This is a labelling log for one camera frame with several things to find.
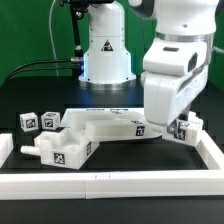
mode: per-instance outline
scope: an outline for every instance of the table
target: table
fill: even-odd
[[[223,150],[224,94],[208,83],[192,111]],[[78,86],[71,77],[23,77],[0,88],[0,133],[12,133],[15,149],[0,173],[97,172],[206,169],[196,150],[160,138],[102,143],[80,171],[40,164],[23,155],[20,146],[33,144],[40,131],[24,133],[19,114],[66,108],[126,108],[143,106],[139,80],[135,88],[99,92]],[[224,197],[157,197],[96,200],[0,201],[1,223],[222,223]]]

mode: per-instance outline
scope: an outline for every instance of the white cube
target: white cube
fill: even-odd
[[[39,129],[38,118],[35,113],[20,115],[20,124],[23,131],[34,131]]]
[[[60,113],[46,112],[41,116],[42,129],[56,130],[60,126]]]

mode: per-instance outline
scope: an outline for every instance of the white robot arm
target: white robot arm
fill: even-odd
[[[129,0],[142,18],[157,20],[156,37],[143,60],[148,122],[169,127],[203,90],[216,31],[219,0]]]

